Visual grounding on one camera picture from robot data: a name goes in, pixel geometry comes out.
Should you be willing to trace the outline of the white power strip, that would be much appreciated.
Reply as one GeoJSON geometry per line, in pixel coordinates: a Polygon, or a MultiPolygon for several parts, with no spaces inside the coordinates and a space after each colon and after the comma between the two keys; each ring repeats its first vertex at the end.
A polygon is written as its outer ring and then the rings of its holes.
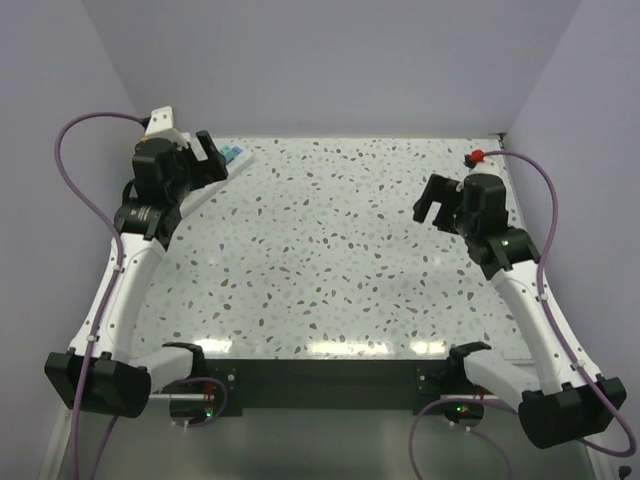
{"type": "Polygon", "coordinates": [[[228,176],[224,180],[215,181],[201,189],[190,192],[181,202],[180,214],[183,219],[193,213],[199,206],[211,199],[223,187],[238,177],[243,170],[249,167],[254,161],[253,151],[245,145],[224,145],[220,149],[226,160],[228,176]]]}

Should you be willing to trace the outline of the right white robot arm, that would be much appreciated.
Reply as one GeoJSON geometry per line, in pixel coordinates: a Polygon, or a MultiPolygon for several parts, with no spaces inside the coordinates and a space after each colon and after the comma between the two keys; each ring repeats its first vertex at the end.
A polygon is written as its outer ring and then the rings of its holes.
{"type": "Polygon", "coordinates": [[[579,440],[607,429],[626,400],[618,378],[607,378],[571,332],[544,278],[541,257],[529,234],[508,223],[506,187],[494,174],[470,174],[457,181],[430,176],[414,204],[413,219],[433,222],[461,236],[471,260],[481,267],[516,320],[535,371],[528,373],[484,342],[449,351],[436,384],[459,393],[480,386],[513,408],[529,440],[538,448],[579,440]]]}

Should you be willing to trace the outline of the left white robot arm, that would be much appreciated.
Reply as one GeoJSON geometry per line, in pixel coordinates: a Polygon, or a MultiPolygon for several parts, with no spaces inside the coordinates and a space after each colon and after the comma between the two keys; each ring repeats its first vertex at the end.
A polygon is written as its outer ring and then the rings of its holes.
{"type": "Polygon", "coordinates": [[[73,412],[136,418],[152,393],[173,383],[196,392],[207,380],[199,346],[169,342],[135,359],[131,345],[154,272],[187,215],[186,201],[227,179],[226,159],[202,130],[185,146],[163,138],[142,140],[132,166],[122,204],[107,222],[115,238],[90,311],[67,351],[50,354],[44,366],[73,412]]]}

